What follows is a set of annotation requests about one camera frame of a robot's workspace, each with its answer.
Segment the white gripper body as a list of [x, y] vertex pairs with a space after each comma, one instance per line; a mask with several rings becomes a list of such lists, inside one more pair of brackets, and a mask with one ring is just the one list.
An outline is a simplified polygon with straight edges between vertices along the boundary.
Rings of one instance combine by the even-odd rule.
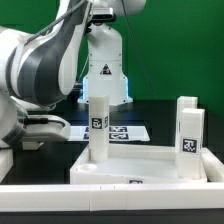
[[67, 141], [70, 138], [71, 125], [55, 115], [29, 115], [25, 119], [23, 141], [47, 142]]

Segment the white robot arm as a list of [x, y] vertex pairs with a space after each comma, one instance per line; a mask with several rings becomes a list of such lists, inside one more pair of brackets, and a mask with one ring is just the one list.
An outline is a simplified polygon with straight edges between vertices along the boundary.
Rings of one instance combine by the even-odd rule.
[[114, 105], [129, 102], [121, 37], [107, 24], [140, 12], [145, 4], [146, 0], [60, 0], [56, 20], [36, 34], [0, 27], [0, 148], [70, 138], [66, 120], [28, 110], [50, 110], [72, 92], [84, 36], [92, 63], [84, 93], [106, 94]]

